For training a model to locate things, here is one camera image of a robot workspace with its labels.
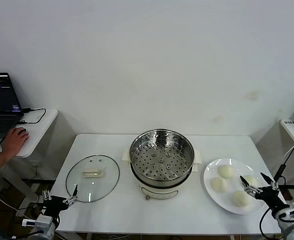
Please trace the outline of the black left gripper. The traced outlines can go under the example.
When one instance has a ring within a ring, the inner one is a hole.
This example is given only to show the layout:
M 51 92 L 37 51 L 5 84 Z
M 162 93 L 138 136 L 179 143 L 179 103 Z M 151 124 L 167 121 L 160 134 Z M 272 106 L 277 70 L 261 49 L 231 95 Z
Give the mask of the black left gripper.
M 52 196 L 50 198 L 50 192 L 47 189 L 42 191 L 43 197 L 43 206 L 45 207 L 45 216 L 49 216 L 52 218 L 57 218 L 61 211 L 65 211 L 68 209 L 67 203 L 74 203 L 78 196 L 78 185 L 75 186 L 75 189 L 70 198 L 64 198 L 59 196 Z

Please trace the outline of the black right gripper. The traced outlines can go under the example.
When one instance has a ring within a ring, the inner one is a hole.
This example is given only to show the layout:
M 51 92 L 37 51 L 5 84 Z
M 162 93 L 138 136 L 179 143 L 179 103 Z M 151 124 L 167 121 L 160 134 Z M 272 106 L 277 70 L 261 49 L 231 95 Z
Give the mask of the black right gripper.
M 279 212 L 280 210 L 288 208 L 288 205 L 279 198 L 280 191 L 278 190 L 278 183 L 272 180 L 268 175 L 262 172 L 260 174 L 269 186 L 257 188 L 250 185 L 243 176 L 240 176 L 244 191 L 250 196 L 256 197 L 258 200 L 263 200 L 273 212 Z

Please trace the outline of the person bare hand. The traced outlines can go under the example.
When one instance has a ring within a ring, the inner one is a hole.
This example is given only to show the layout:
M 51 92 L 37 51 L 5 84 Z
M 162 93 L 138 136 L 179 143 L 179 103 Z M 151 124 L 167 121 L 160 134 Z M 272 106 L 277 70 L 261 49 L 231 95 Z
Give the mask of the person bare hand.
M 25 128 L 12 128 L 6 135 L 4 141 L 1 145 L 1 153 L 6 159 L 9 161 L 14 156 L 16 156 L 21 148 L 23 147 L 24 143 L 29 139 L 29 133 L 26 131 Z

